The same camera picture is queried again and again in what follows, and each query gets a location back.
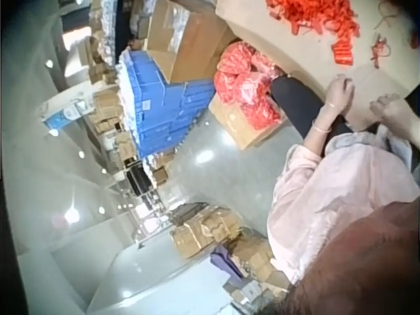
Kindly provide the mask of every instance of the stack of blue boxes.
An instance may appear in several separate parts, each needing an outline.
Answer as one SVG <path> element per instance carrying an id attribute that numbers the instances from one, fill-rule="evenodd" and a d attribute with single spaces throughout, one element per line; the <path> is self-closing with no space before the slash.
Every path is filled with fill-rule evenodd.
<path id="1" fill-rule="evenodd" d="M 144 51 L 124 51 L 119 87 L 140 158 L 174 148 L 215 94 L 211 80 L 168 84 Z"/>

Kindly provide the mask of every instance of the hand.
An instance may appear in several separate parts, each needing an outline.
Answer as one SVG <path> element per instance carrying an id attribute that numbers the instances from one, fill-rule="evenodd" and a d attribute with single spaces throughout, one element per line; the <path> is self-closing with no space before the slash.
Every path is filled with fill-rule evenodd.
<path id="1" fill-rule="evenodd" d="M 326 92 L 325 106 L 336 116 L 347 109 L 354 95 L 353 81 L 344 74 L 339 74 L 329 85 Z"/>
<path id="2" fill-rule="evenodd" d="M 420 118 L 398 94 L 386 94 L 370 102 L 370 110 L 396 136 L 414 142 L 420 134 Z"/>

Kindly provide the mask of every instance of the wrist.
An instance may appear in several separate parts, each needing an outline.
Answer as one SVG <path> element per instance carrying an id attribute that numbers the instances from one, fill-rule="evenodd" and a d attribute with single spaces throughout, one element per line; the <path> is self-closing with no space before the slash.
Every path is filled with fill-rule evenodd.
<path id="1" fill-rule="evenodd" d="M 324 105 L 321 107 L 314 123 L 319 128 L 329 129 L 337 117 L 338 114 L 334 111 L 334 108 L 328 105 Z"/>

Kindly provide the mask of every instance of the black pants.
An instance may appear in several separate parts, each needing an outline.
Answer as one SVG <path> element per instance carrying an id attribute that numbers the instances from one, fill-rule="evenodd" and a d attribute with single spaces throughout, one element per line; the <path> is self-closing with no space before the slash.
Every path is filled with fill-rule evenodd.
<path id="1" fill-rule="evenodd" d="M 302 138 L 304 138 L 312 126 L 312 121 L 324 105 L 323 100 L 305 84 L 287 76 L 281 76 L 273 80 L 271 95 Z M 328 134 L 327 140 L 334 136 L 351 132 L 351 129 L 345 125 L 344 119 L 339 116 L 331 126 L 331 132 Z"/>

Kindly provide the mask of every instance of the pink fabric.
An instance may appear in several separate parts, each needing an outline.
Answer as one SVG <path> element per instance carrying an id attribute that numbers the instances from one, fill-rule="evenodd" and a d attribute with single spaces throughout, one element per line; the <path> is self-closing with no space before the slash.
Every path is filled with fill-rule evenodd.
<path id="1" fill-rule="evenodd" d="M 420 194 L 402 160 L 375 146 L 343 146 L 324 159 L 294 146 L 288 155 L 274 189 L 267 228 L 272 264 L 293 284 L 322 247 L 350 223 Z"/>

